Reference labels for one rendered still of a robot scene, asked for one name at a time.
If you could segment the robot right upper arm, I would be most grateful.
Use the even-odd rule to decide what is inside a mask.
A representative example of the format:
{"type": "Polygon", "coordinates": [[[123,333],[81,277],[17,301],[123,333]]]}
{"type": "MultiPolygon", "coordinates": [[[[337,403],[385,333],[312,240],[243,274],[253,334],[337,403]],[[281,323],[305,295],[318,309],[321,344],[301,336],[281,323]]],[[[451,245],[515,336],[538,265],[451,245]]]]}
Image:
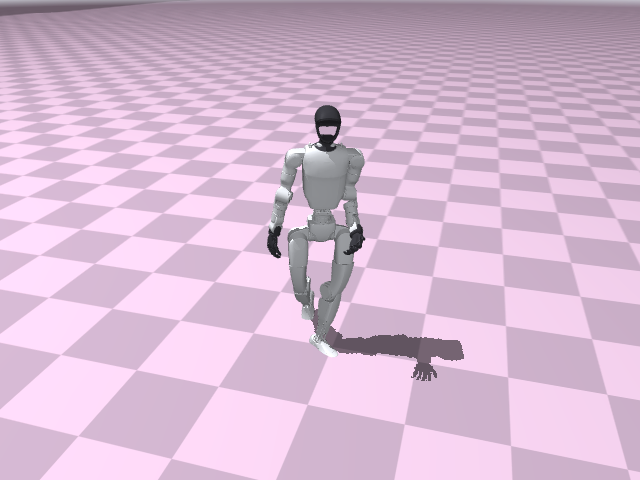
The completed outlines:
{"type": "Polygon", "coordinates": [[[281,174],[281,186],[278,190],[276,201],[287,204],[292,200],[293,192],[291,192],[291,187],[296,177],[296,168],[303,163],[304,154],[305,148],[290,149],[286,153],[281,174]]]}

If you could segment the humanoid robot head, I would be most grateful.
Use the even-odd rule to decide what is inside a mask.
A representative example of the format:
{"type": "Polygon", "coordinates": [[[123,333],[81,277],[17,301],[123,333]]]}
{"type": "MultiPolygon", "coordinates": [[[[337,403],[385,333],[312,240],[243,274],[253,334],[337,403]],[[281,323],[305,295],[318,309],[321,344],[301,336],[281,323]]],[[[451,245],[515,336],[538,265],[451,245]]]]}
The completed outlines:
{"type": "MultiPolygon", "coordinates": [[[[315,125],[316,125],[317,135],[318,135],[318,137],[320,139],[318,142],[320,144],[322,144],[322,147],[318,147],[317,145],[315,147],[318,150],[324,151],[324,152],[330,152],[330,151],[335,150],[337,146],[331,147],[331,145],[333,144],[333,141],[335,141],[335,139],[337,138],[337,136],[339,134],[340,126],[341,126],[341,117],[340,117],[340,114],[339,114],[338,110],[335,107],[330,106],[330,105],[321,106],[320,108],[317,109],[317,111],[315,113],[315,125]],[[335,126],[335,127],[337,127],[335,135],[334,136],[331,135],[331,134],[321,134],[320,135],[320,132],[319,132],[319,127],[320,126],[326,126],[326,127],[335,126]]],[[[315,144],[317,144],[317,143],[315,143],[315,144]]],[[[313,144],[313,145],[315,145],[315,144],[313,144]]]]}

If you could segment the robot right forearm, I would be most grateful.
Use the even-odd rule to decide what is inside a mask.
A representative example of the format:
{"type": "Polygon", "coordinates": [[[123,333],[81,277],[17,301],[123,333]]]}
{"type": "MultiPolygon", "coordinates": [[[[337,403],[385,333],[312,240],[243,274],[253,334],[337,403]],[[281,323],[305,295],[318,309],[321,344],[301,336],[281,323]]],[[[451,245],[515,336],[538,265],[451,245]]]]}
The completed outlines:
{"type": "MultiPolygon", "coordinates": [[[[280,188],[280,187],[279,187],[280,188]]],[[[285,216],[285,211],[287,209],[288,203],[282,203],[279,201],[276,201],[276,196],[278,193],[278,190],[276,191],[275,194],[275,200],[274,200],[274,204],[273,204],[273,212],[272,212],[272,216],[271,216],[271,222],[269,223],[269,229],[272,231],[272,233],[274,233],[274,229],[277,226],[281,227],[282,230],[282,224],[284,222],[284,216],[285,216]]]]}

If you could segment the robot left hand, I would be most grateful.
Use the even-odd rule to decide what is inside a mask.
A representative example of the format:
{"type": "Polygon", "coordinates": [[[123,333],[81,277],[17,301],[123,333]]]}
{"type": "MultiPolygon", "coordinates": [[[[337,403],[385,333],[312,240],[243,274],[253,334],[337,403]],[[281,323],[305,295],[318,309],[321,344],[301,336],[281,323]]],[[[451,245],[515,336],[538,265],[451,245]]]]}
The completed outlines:
{"type": "Polygon", "coordinates": [[[346,255],[353,254],[354,252],[357,252],[358,249],[362,247],[362,243],[363,243],[363,240],[365,240],[365,237],[363,237],[363,228],[360,224],[357,225],[357,229],[355,229],[350,233],[350,237],[352,238],[349,246],[350,249],[346,250],[347,252],[343,251],[343,253],[346,255]]]}

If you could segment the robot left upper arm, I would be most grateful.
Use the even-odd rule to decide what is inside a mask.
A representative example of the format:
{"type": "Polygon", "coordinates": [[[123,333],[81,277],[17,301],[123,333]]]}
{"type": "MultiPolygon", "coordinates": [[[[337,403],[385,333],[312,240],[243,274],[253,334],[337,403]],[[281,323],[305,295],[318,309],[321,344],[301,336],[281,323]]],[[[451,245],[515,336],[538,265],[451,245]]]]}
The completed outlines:
{"type": "Polygon", "coordinates": [[[362,152],[357,148],[346,148],[349,156],[349,166],[345,182],[345,192],[342,197],[344,201],[355,200],[355,184],[359,180],[361,170],[365,164],[362,152]]]}

